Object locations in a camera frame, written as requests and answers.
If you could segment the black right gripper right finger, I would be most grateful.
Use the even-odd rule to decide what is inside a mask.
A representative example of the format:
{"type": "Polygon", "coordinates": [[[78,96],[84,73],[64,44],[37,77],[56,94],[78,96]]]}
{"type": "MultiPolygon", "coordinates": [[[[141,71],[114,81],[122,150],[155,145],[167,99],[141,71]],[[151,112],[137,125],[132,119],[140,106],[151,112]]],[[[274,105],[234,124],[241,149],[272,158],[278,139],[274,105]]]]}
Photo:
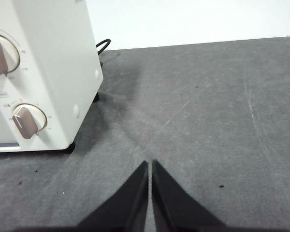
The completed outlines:
{"type": "Polygon", "coordinates": [[[157,229],[227,228],[187,194],[157,160],[152,161],[152,202],[157,229]]]}

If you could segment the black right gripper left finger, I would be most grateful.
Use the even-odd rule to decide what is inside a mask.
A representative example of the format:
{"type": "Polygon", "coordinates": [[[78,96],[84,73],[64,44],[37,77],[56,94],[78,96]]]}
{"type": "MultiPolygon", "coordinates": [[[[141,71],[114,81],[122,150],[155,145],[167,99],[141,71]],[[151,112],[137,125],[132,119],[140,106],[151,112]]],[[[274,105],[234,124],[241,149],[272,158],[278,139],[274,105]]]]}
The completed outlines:
{"type": "Polygon", "coordinates": [[[108,200],[78,225],[81,229],[144,229],[148,206],[148,163],[143,161],[108,200]]]}

